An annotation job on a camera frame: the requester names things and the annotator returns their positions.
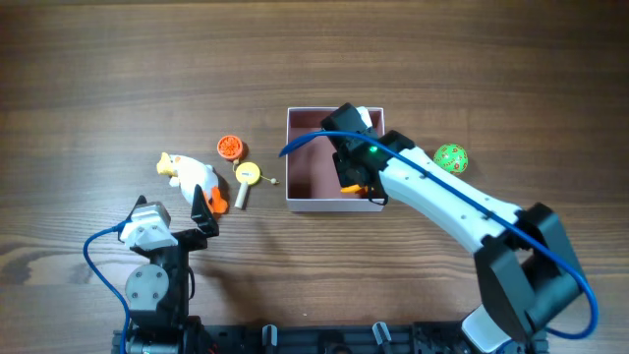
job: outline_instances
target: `white box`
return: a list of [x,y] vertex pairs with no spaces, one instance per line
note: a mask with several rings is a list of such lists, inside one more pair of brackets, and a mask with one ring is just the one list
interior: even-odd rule
[[[321,129],[320,122],[338,107],[289,107],[286,143]],[[384,135],[384,110],[367,107],[373,128]],[[341,193],[332,154],[334,146],[327,137],[318,137],[286,156],[286,204],[296,212],[306,211],[381,211],[383,206],[366,197]],[[383,199],[373,199],[379,204]]]

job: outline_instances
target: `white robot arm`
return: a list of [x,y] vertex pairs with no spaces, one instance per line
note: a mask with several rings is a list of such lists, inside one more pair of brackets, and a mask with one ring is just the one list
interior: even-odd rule
[[[536,204],[524,210],[497,200],[436,166],[401,134],[391,131],[378,138],[362,107],[346,103],[321,121],[321,127],[337,150],[332,157],[342,187],[358,184],[413,207],[473,255],[483,304],[462,321],[461,329],[480,351],[492,352],[509,339],[532,339],[583,292],[565,266],[550,262],[537,250],[522,264],[515,255],[519,249],[531,248],[515,237],[517,229],[583,275],[559,218],[547,206]],[[378,140],[381,147],[401,157],[352,135]]]

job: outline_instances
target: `green toy ball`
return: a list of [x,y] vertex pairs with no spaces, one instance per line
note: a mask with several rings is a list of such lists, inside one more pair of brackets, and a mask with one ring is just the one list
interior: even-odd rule
[[444,170],[458,175],[468,168],[468,154],[460,145],[446,144],[441,146],[432,158],[434,163]]

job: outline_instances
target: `blue wire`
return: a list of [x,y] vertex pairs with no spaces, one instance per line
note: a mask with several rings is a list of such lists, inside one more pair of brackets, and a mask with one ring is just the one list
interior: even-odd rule
[[497,222],[500,225],[502,225],[505,229],[507,229],[507,230],[513,232],[514,234],[516,234],[518,237],[520,237],[525,242],[527,242],[529,245],[531,245],[533,248],[535,248],[536,250],[541,252],[547,258],[549,258],[553,262],[557,263],[557,265],[560,266],[561,268],[563,268],[567,273],[572,275],[572,277],[574,277],[575,281],[577,282],[577,284],[579,285],[581,290],[583,290],[583,292],[585,293],[586,297],[588,298],[588,302],[590,302],[590,323],[588,324],[588,326],[583,331],[581,331],[579,333],[565,333],[565,332],[562,332],[562,331],[559,331],[559,330],[556,330],[556,329],[553,329],[553,328],[549,328],[549,327],[546,328],[546,331],[548,333],[550,333],[550,334],[553,334],[553,335],[556,335],[558,337],[565,338],[565,339],[583,339],[583,338],[589,336],[590,334],[592,334],[592,332],[594,332],[594,330],[597,328],[597,323],[599,322],[599,303],[597,302],[597,296],[595,295],[594,291],[592,290],[592,287],[590,287],[590,284],[588,284],[588,281],[585,279],[585,277],[583,275],[581,275],[575,268],[573,268],[571,265],[569,265],[567,262],[565,262],[563,259],[561,259],[557,254],[555,254],[554,252],[549,250],[543,244],[541,244],[540,242],[535,240],[533,237],[529,236],[526,232],[520,230],[519,228],[517,228],[515,225],[511,224],[507,220],[505,220],[502,217],[498,216],[497,214],[491,212],[491,210],[489,210],[486,207],[482,206],[481,204],[479,204],[478,202],[474,201],[470,197],[466,196],[462,192],[458,191],[454,187],[452,187],[452,186],[448,185],[447,183],[443,182],[442,180],[440,180],[439,178],[434,176],[432,173],[426,171],[422,166],[420,166],[417,163],[411,161],[410,159],[404,157],[403,155],[399,154],[398,152],[395,152],[395,151],[391,150],[390,148],[388,148],[387,146],[381,144],[380,142],[378,142],[378,141],[376,141],[376,140],[374,140],[374,139],[372,139],[370,137],[364,136],[362,134],[358,134],[358,133],[320,131],[320,132],[308,133],[308,134],[302,135],[301,137],[295,139],[294,141],[289,143],[286,147],[284,147],[280,151],[279,156],[281,157],[281,156],[283,156],[283,155],[285,155],[287,153],[291,153],[296,148],[303,146],[304,144],[306,144],[307,142],[311,141],[312,139],[314,139],[316,137],[348,137],[348,138],[359,139],[359,140],[362,140],[364,142],[367,142],[367,143],[371,144],[372,146],[375,146],[375,147],[381,149],[382,151],[388,153],[392,157],[395,157],[395,158],[401,160],[402,162],[406,163],[407,165],[413,167],[414,169],[418,170],[419,172],[421,172],[422,174],[424,174],[425,176],[430,178],[430,180],[432,180],[437,185],[441,186],[446,191],[452,193],[453,195],[455,195],[459,199],[463,200],[464,202],[466,202],[470,206],[472,206],[475,209],[477,209],[478,211],[482,212],[487,217],[491,218],[495,222]]
[[86,243],[83,245],[83,257],[86,258],[87,264],[89,265],[91,270],[93,270],[94,274],[96,274],[96,276],[98,276],[100,280],[102,280],[102,282],[105,285],[107,285],[109,290],[111,290],[111,292],[113,292],[114,295],[116,295],[118,300],[120,300],[120,302],[122,303],[122,306],[125,308],[125,326],[122,327],[122,336],[120,338],[120,354],[126,354],[125,345],[126,345],[126,339],[127,339],[127,327],[129,327],[129,321],[131,319],[129,306],[127,306],[127,301],[125,301],[125,298],[122,297],[122,295],[118,292],[118,290],[116,290],[116,288],[113,285],[111,285],[111,283],[107,281],[107,279],[105,279],[105,277],[100,273],[98,268],[96,268],[96,265],[94,264],[94,262],[92,262],[91,259],[89,258],[89,253],[87,251],[87,248],[89,247],[89,244],[91,243],[91,241],[97,239],[98,237],[102,235],[106,235],[110,232],[118,232],[122,230],[125,227],[126,223],[127,221],[125,220],[114,227],[110,227],[108,229],[102,230],[100,232],[97,232],[91,235],[91,237],[89,237]]

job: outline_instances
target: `white duck toy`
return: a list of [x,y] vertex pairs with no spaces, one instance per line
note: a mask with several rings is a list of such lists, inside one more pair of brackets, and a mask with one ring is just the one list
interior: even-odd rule
[[195,197],[195,186],[200,185],[205,203],[211,212],[221,214],[227,211],[227,202],[221,198],[218,189],[218,176],[211,165],[190,157],[163,152],[157,162],[157,173],[169,176],[170,186],[179,187],[190,205]]

